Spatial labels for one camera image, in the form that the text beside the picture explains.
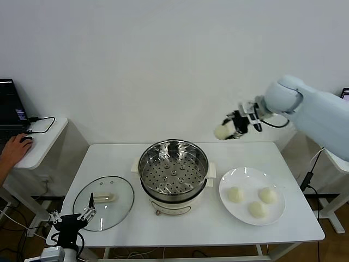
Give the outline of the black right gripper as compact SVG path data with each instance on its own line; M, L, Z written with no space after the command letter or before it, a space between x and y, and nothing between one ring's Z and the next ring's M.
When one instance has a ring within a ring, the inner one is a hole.
M228 136L228 139L239 139L242 134L246 134L248 132L249 119L247 117L243 117L240 115L238 110L235 110L226 115L224 119L224 123L232 122L234 124L234 128L236 132L231 133Z

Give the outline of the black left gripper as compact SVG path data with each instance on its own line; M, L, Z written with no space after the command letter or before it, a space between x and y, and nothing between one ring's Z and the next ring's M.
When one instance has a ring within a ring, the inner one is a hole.
M54 228L59 232L57 244L75 244L79 231L87 226L87 221L91 220L95 214L93 193L90 194L88 207L82 214L63 215L60 217L57 210L50 212Z

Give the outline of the person's bare hand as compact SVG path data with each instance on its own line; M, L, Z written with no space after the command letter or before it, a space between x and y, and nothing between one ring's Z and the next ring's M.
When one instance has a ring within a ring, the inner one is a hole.
M13 168L32 147L32 139L25 137L25 134L19 134L8 140L1 153L1 168Z

